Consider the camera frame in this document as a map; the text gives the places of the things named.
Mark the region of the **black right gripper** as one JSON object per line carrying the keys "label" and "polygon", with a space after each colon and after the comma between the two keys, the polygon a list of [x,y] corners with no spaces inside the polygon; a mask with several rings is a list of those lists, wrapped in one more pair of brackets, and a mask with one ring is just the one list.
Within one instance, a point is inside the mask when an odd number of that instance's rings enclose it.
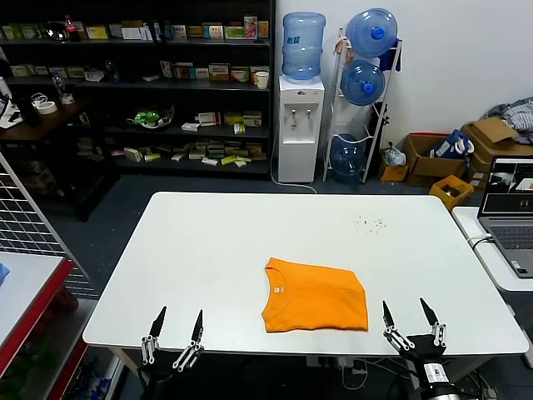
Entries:
{"label": "black right gripper", "polygon": [[439,322],[435,311],[423,297],[420,298],[420,303],[431,327],[431,334],[404,337],[399,333],[386,301],[382,301],[383,321],[385,323],[383,335],[390,345],[404,359],[411,361],[415,367],[423,367],[428,363],[439,363],[446,350],[446,325]]}

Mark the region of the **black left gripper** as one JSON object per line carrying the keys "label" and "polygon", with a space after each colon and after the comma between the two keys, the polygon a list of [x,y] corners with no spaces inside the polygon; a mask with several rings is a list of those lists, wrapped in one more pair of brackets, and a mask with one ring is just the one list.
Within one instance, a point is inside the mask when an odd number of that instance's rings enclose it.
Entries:
{"label": "black left gripper", "polygon": [[191,369],[202,355],[204,347],[201,344],[203,334],[203,310],[198,313],[195,326],[192,331],[190,344],[180,352],[158,350],[158,338],[162,330],[167,307],[162,310],[152,322],[148,335],[141,341],[141,366],[137,369],[137,375],[141,382],[149,382],[151,379],[164,380],[169,378],[171,382],[180,382],[183,378],[181,372]]}

